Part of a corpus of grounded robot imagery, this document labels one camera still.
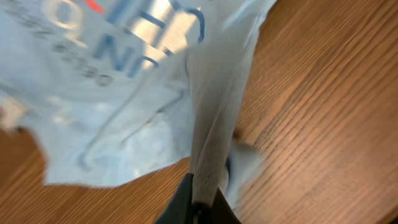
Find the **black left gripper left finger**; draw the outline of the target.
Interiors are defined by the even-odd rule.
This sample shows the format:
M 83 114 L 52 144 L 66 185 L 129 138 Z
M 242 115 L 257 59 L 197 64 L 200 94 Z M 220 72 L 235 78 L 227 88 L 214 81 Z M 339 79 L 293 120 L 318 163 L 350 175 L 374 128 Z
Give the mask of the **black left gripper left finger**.
M 193 223 L 192 182 L 193 174 L 185 174 L 170 203 L 155 224 Z

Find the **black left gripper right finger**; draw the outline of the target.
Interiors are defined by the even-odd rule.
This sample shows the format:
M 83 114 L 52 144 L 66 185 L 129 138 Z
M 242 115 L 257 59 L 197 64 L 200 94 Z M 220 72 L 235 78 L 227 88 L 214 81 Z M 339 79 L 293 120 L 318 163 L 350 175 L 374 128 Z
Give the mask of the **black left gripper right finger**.
M 241 224 L 220 189 L 217 190 L 211 212 L 213 224 Z

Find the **light blue printed t-shirt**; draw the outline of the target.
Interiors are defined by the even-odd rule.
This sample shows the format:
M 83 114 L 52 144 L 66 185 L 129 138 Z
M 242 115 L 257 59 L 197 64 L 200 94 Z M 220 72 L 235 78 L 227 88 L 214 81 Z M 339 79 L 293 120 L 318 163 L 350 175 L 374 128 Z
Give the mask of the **light blue printed t-shirt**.
M 189 157 L 234 207 L 259 159 L 232 138 L 273 1 L 1 2 L 1 129 L 47 184 L 117 187 Z

